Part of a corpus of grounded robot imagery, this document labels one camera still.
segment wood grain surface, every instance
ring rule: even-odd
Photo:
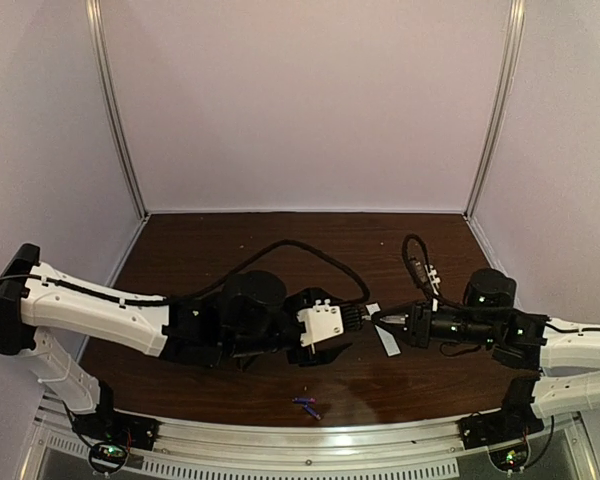
[[[131,253],[117,287],[140,293],[184,294],[221,276],[281,238],[308,242],[351,266],[381,306],[421,299],[400,259],[402,238],[420,234],[442,278],[460,299],[469,275],[487,262],[460,215],[214,214],[154,215]],[[355,284],[305,252],[284,248],[255,268],[280,276],[290,293],[322,286],[341,297]],[[496,408],[509,370],[480,352],[459,358],[401,346],[388,358],[371,326],[348,335],[353,347],[335,363],[290,366],[284,354],[260,357],[242,373],[233,362],[217,369],[170,364],[92,339],[82,360],[109,383],[124,410],[205,422],[261,426],[349,426],[405,422]],[[291,403],[312,396],[322,421]]]

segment metal corner bracket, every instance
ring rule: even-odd
[[[478,201],[484,189],[485,180],[491,160],[495,152],[500,129],[504,122],[507,100],[513,86],[513,77],[518,63],[520,45],[522,44],[522,33],[525,19],[525,0],[511,0],[511,11],[509,13],[509,24],[507,27],[507,36],[504,44],[502,56],[502,65],[500,67],[500,78],[496,89],[496,96],[493,102],[491,118],[487,128],[487,135],[482,149],[480,165],[476,173],[473,187],[469,195],[469,201],[464,216],[467,220],[473,218]]]
[[[86,0],[86,6],[105,110],[107,111],[109,126],[111,127],[111,136],[113,137],[113,143],[116,148],[116,153],[118,154],[118,160],[120,161],[120,168],[122,169],[125,183],[129,189],[136,216],[138,219],[144,220],[147,217],[147,208],[142,199],[142,193],[140,192],[138,179],[133,169],[129,147],[122,128],[122,120],[120,118],[111,68],[109,66],[109,57],[107,55],[107,44],[105,41],[104,25],[100,10],[100,0]]]

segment white wall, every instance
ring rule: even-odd
[[[527,2],[476,218],[525,309],[600,323],[600,2]]]
[[[0,0],[0,273],[29,241],[58,268],[105,281],[136,223],[84,1]],[[70,349],[79,340],[64,337]],[[0,357],[0,480],[13,477],[40,395]]]
[[[149,210],[464,209],[509,1],[102,8]]]

